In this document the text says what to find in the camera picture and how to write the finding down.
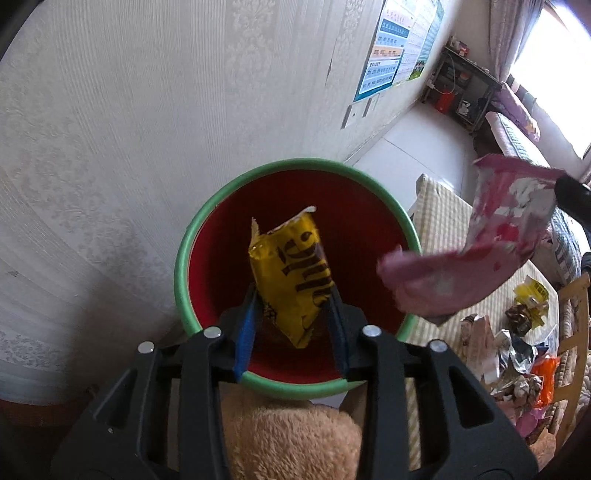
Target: baseboard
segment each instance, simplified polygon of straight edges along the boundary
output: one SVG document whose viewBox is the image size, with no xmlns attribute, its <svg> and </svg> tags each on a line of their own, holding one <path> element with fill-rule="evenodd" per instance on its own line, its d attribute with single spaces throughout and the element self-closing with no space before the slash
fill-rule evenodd
<svg viewBox="0 0 591 480">
<path fill-rule="evenodd" d="M 415 101 L 410 103 L 406 108 L 402 109 L 398 115 L 396 115 L 390 123 L 388 123 L 385 127 L 383 127 L 380 131 L 378 131 L 375 135 L 370 137 L 367 142 L 361 145 L 354 153 L 352 153 L 347 160 L 345 160 L 345 164 L 349 167 L 355 165 L 361 157 L 363 157 L 376 143 L 378 140 L 382 138 L 386 133 L 390 131 L 390 129 L 396 125 L 396 123 L 402 118 L 403 115 L 408 113 L 415 104 L 419 101 L 419 98 L 416 98 Z"/>
</svg>

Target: white wallpaper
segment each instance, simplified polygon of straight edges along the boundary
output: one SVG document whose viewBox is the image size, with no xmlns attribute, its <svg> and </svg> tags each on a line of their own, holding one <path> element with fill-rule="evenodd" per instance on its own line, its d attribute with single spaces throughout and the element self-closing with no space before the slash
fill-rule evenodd
<svg viewBox="0 0 591 480">
<path fill-rule="evenodd" d="M 177 321 L 177 247 L 209 196 L 272 160 L 343 161 L 416 99 L 424 78 L 340 129 L 381 4 L 33 12 L 0 62 L 1 398 L 53 403 L 112 375 Z"/>
</svg>

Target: electrical outlet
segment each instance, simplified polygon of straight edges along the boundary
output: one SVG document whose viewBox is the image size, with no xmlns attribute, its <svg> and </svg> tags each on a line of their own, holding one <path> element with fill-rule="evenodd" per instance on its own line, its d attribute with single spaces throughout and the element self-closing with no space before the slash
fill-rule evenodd
<svg viewBox="0 0 591 480">
<path fill-rule="evenodd" d="M 351 125 L 355 124 L 357 120 L 363 117 L 363 112 L 365 111 L 365 102 L 355 102 L 351 103 L 347 107 L 347 112 L 345 113 L 345 118 L 343 120 L 342 128 L 350 127 Z"/>
</svg>

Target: plaid blanket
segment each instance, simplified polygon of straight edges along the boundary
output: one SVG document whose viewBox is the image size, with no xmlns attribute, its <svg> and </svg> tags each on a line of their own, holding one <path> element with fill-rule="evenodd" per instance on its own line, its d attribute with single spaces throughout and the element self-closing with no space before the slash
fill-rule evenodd
<svg viewBox="0 0 591 480">
<path fill-rule="evenodd" d="M 568 285 L 581 276 L 581 250 L 565 216 L 566 213 L 556 208 L 550 225 L 552 226 L 552 247 L 560 267 L 560 275 L 563 285 Z"/>
</svg>

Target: pink snack wrapper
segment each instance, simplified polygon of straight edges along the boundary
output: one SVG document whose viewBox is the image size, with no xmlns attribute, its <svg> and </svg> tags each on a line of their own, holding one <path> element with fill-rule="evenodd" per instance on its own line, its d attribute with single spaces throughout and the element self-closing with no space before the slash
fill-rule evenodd
<svg viewBox="0 0 591 480">
<path fill-rule="evenodd" d="M 531 258 L 554 212 L 563 170 L 491 154 L 475 162 L 478 186 L 466 244 L 421 256 L 401 248 L 377 266 L 403 312 L 439 325 L 500 287 Z"/>
</svg>

